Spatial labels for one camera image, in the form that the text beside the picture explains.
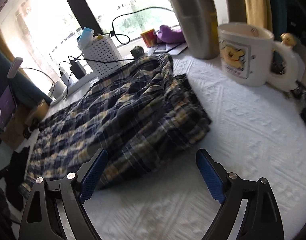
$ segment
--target black cable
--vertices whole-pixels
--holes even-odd
[[[50,98],[52,97],[52,95],[54,93],[54,90],[55,90],[55,84],[53,83],[53,91],[52,91],[51,95],[49,96]]]
[[[59,68],[60,67],[60,65],[61,65],[61,63],[63,63],[63,62],[67,62],[67,63],[69,63],[68,61],[61,61],[60,63],[59,63],[59,65],[58,65],[58,69],[59,69],[59,72],[61,73],[61,69]]]
[[[72,73],[73,73],[73,71],[71,72],[71,74],[70,74],[70,76],[69,76],[69,78],[68,78],[68,80],[67,80],[67,91],[66,91],[66,96],[64,97],[64,99],[66,99],[66,98],[67,98],[67,95],[68,95],[68,84],[69,84],[69,82],[70,82],[70,78],[71,78]]]
[[[165,53],[169,53],[171,50],[173,50],[173,49],[175,49],[175,48],[177,48],[178,46],[181,46],[182,44],[184,44],[185,42],[182,42],[182,43],[180,43],[180,44],[178,44],[178,45],[176,45],[176,46],[174,46],[173,48],[170,48],[169,50],[167,50]]]
[[[45,72],[43,72],[42,70],[36,69],[36,68],[31,68],[31,67],[22,67],[21,69],[32,69],[32,70],[36,70],[38,72],[43,73],[45,76],[47,76],[49,79],[51,79],[52,83],[55,84],[55,81],[49,76],[47,75]]]
[[[74,58],[73,56],[68,56],[68,60],[70,61],[70,57],[72,57],[73,58],[73,60],[76,60],[77,58]]]
[[[173,10],[168,9],[168,8],[165,8],[165,7],[151,6],[151,7],[147,7],[147,8],[144,8],[144,9],[141,9],[141,10],[138,10],[138,11],[135,11],[135,12],[122,14],[122,15],[117,16],[117,17],[115,17],[115,18],[113,19],[113,21],[112,21],[112,29],[113,29],[113,30],[111,31],[111,33],[105,33],[105,34],[110,34],[111,37],[114,36],[114,35],[115,35],[115,36],[116,36],[116,35],[126,36],[126,37],[128,37],[128,41],[127,41],[126,43],[122,43],[122,42],[118,39],[117,36],[116,36],[116,39],[117,39],[117,41],[118,41],[120,44],[122,44],[122,45],[127,45],[127,44],[129,44],[130,41],[131,41],[131,39],[129,38],[129,36],[127,36],[127,35],[125,35],[125,34],[115,33],[114,21],[115,21],[117,18],[121,17],[121,16],[126,16],[126,15],[130,15],[130,14],[133,14],[133,13],[138,13],[138,12],[141,12],[141,11],[144,11],[144,10],[147,10],[147,9],[163,9],[163,10],[167,10],[167,11],[173,12]]]
[[[76,58],[76,59],[78,59],[78,60],[87,60],[87,61],[92,61],[92,62],[99,62],[99,63],[115,63],[115,62],[120,62],[120,61],[135,60],[135,59],[118,59],[118,60],[112,60],[112,61],[101,61],[101,60],[88,59],[88,58],[85,58],[85,59]]]

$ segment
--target plaid shirt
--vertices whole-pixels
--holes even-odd
[[[99,187],[140,177],[201,140],[210,122],[170,55],[143,57],[40,123],[20,191],[76,172],[98,148],[109,156]]]

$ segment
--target yellow curtain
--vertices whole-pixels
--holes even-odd
[[[0,29],[0,51],[4,54],[4,56],[6,58],[8,58],[8,60],[10,62],[12,62],[14,60],[14,56],[12,54],[12,52],[9,50],[5,40],[4,40],[4,36],[2,34],[2,31]],[[28,75],[24,72],[24,70],[22,69],[19,69],[19,71],[24,75],[26,76],[26,78],[28,78],[30,80],[30,78],[28,77]]]
[[[270,0],[245,0],[247,23],[272,31]]]

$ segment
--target purple cloth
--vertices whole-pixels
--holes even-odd
[[[157,34],[157,43],[182,43],[185,42],[182,29],[172,30],[167,25],[161,25]]]

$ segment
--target cardboard box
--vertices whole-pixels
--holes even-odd
[[[0,134],[0,139],[14,151],[24,140],[23,131],[27,127],[25,120],[30,111],[29,107],[20,104],[4,132]]]

